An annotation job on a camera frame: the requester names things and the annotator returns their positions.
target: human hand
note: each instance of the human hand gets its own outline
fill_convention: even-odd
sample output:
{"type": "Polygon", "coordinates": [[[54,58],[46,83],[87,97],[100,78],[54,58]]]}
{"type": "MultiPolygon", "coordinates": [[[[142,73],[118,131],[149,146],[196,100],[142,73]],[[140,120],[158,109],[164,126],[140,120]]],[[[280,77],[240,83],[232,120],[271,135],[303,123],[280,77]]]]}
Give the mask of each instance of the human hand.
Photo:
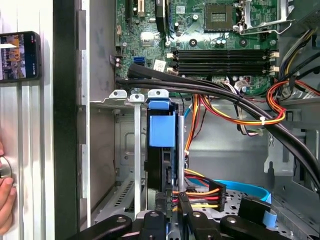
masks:
{"type": "MultiPolygon", "coordinates": [[[[0,142],[0,155],[3,154],[4,148],[0,142]]],[[[17,194],[16,188],[12,187],[13,183],[11,177],[0,178],[0,236],[8,232],[12,225],[12,208],[17,194]]]]}

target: motherboard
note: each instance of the motherboard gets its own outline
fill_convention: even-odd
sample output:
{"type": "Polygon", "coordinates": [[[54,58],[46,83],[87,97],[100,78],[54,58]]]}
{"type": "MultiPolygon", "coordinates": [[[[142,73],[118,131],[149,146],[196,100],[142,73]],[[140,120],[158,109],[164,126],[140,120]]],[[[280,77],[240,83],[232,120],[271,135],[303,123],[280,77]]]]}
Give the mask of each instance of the motherboard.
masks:
{"type": "MultiPolygon", "coordinates": [[[[277,34],[240,34],[244,1],[117,0],[116,75],[126,78],[132,63],[202,79],[223,70],[233,81],[245,80],[248,95],[263,93],[273,77],[277,34]]],[[[252,26],[275,20],[277,0],[250,0],[252,26]]]]}

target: green circuit board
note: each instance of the green circuit board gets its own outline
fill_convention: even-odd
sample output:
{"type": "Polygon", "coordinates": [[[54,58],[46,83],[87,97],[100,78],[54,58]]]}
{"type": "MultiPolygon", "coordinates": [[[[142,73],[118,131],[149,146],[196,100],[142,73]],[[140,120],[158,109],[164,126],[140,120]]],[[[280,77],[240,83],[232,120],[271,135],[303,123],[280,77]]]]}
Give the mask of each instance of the green circuit board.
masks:
{"type": "MultiPolygon", "coordinates": [[[[166,38],[157,30],[155,19],[155,0],[144,0],[144,15],[132,14],[131,24],[126,21],[126,0],[116,1],[115,41],[121,48],[121,68],[116,68],[116,75],[127,77],[133,57],[145,57],[145,66],[154,67],[156,60],[171,61],[167,54],[171,48],[178,50],[276,50],[277,35],[270,33],[261,40],[261,35],[239,35],[238,32],[205,32],[205,13],[207,4],[231,5],[238,0],[170,0],[169,22],[172,28],[178,23],[178,29],[171,31],[166,38]],[[196,39],[197,45],[191,46],[190,40],[196,39]]],[[[236,11],[232,12],[232,19],[236,19],[236,11]]],[[[253,0],[251,2],[251,24],[257,26],[263,22],[277,19],[277,0],[253,0]]],[[[250,77],[248,94],[257,95],[270,86],[269,76],[250,77]]]]}

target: smartphone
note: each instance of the smartphone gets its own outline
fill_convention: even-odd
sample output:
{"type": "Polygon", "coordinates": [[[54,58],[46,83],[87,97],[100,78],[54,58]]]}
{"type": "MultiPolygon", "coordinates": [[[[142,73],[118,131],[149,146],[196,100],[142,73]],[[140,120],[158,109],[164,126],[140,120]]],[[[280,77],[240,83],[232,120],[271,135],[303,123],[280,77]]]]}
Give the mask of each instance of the smartphone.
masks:
{"type": "Polygon", "coordinates": [[[41,40],[34,31],[0,34],[0,83],[41,77],[41,40]]]}

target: cpu socket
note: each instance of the cpu socket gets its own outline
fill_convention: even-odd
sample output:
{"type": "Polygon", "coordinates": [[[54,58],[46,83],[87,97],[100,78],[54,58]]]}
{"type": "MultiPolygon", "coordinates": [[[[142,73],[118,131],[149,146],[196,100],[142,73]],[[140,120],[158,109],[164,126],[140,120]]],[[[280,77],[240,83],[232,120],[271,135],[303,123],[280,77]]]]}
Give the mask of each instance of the cpu socket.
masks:
{"type": "Polygon", "coordinates": [[[204,32],[230,32],[233,28],[233,6],[227,4],[206,4],[204,32]]]}

